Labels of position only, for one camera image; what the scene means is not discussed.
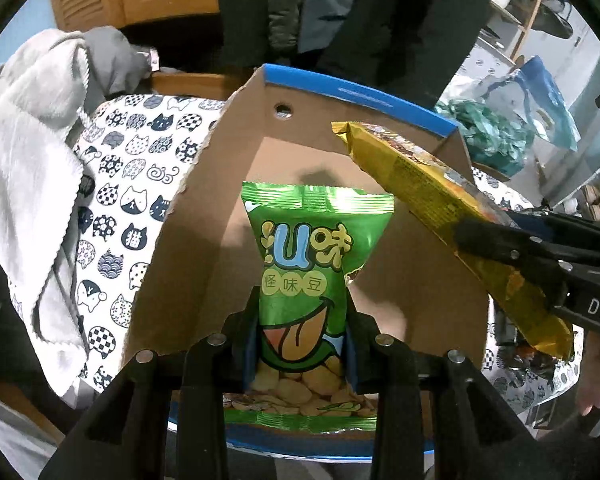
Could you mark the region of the right hand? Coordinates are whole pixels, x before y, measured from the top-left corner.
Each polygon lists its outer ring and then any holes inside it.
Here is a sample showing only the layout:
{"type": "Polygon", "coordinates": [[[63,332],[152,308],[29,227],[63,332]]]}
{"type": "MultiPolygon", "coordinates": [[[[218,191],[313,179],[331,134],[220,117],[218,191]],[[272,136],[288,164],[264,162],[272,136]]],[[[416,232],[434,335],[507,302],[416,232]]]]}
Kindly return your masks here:
{"type": "Polygon", "coordinates": [[[588,332],[585,338],[576,403],[579,413],[587,415],[600,408],[600,334],[588,332]]]}

